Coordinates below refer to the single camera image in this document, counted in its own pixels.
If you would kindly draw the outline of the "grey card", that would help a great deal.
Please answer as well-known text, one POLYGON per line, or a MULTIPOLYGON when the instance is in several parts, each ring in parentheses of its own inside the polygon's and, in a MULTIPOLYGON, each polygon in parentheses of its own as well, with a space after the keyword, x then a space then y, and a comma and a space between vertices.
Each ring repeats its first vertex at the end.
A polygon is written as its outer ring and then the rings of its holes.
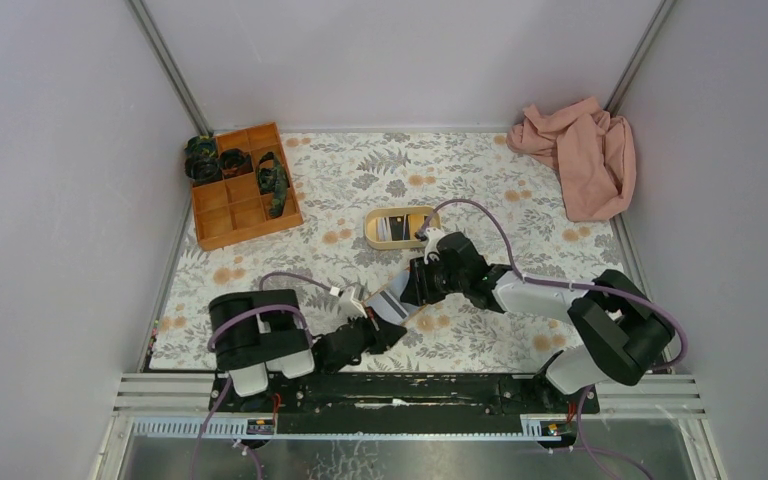
POLYGON ((389 290, 381 290, 369 297, 366 306, 371 308, 379 319, 394 325, 402 325, 409 316, 389 290))

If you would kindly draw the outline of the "orange card with black stripe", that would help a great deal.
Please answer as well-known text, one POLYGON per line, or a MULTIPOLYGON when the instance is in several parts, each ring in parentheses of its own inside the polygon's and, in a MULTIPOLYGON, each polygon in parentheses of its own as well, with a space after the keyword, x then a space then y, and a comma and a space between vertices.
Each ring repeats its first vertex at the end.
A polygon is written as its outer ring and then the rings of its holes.
POLYGON ((416 240, 417 233, 421 230, 427 216, 420 213, 412 213, 406 216, 406 232, 408 240, 416 240))

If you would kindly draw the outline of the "beige oval plastic tray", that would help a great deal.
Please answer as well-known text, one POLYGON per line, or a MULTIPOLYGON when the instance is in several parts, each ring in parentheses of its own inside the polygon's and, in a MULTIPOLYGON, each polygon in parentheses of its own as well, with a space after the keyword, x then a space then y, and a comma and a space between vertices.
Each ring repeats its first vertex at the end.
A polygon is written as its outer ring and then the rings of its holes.
POLYGON ((367 244, 375 250, 422 249, 424 247, 422 242, 417 239, 407 239, 406 216, 412 213, 420 213, 426 215, 428 219, 432 214, 432 210, 431 206, 386 207, 371 210, 366 215, 363 229, 367 244), (380 217, 389 218, 391 241, 380 242, 377 238, 376 221, 380 217))

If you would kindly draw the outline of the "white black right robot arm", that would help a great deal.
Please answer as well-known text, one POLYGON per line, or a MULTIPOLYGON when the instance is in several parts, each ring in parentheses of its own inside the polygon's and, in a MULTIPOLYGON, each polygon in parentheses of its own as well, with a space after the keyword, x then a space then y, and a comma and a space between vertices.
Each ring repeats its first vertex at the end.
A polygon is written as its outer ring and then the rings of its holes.
POLYGON ((424 255, 410 262, 401 302, 424 306, 460 294, 478 309, 568 320, 580 345, 554 355, 538 373, 564 395, 607 380, 636 385, 679 332, 617 270, 588 283, 527 277, 512 265, 487 262, 461 232, 427 240, 424 255))

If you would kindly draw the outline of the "yellow leather card holder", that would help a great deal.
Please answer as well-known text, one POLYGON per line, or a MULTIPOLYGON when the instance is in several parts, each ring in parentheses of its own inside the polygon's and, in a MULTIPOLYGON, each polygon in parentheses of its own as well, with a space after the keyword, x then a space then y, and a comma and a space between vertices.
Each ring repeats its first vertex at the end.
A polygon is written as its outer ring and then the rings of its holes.
POLYGON ((380 289, 370 294, 363 304, 371 308, 378 319, 394 325, 406 326, 407 323, 429 304, 416 306, 401 301, 401 294, 407 287, 410 269, 404 269, 391 277, 380 289))

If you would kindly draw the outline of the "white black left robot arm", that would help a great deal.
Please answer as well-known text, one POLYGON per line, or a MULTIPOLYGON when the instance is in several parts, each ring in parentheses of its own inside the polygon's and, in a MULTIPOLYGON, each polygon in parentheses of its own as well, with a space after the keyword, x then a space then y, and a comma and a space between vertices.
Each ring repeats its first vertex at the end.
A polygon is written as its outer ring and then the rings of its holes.
POLYGON ((269 375, 294 379, 333 374, 356 365, 365 354, 391 349, 407 332, 404 323, 419 308, 399 301, 389 289, 363 300, 359 287, 330 289, 346 322, 315 336, 291 289, 225 294, 209 303, 212 335, 208 350, 216 368, 245 398, 269 388, 269 375))

